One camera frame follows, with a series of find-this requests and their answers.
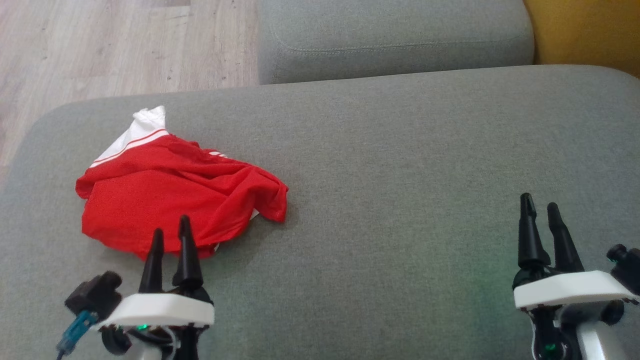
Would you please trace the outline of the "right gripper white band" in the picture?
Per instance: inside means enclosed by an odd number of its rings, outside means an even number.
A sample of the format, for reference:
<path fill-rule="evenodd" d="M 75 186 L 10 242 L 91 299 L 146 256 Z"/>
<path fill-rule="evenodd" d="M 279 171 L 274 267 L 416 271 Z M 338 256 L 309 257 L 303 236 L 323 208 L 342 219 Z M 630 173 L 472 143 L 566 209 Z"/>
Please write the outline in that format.
<path fill-rule="evenodd" d="M 615 265 L 610 272 L 585 271 L 557 203 L 547 205 L 555 270 L 536 279 L 528 270 L 549 266 L 530 193 L 519 196 L 518 266 L 513 280 L 516 309 L 530 319 L 534 360 L 626 360 L 613 331 L 625 305 L 639 305 L 639 269 Z"/>

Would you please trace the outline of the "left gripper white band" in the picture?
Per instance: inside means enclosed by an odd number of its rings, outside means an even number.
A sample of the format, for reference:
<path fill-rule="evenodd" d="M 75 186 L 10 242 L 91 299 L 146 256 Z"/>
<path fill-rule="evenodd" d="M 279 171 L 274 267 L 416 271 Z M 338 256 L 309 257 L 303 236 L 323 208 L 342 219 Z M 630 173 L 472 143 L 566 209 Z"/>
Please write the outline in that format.
<path fill-rule="evenodd" d="M 105 349 L 121 357 L 198 357 L 201 334 L 215 323 L 189 216 L 179 221 L 180 250 L 173 285 L 193 296 L 163 292 L 164 236 L 153 233 L 137 294 L 125 297 L 98 323 Z"/>

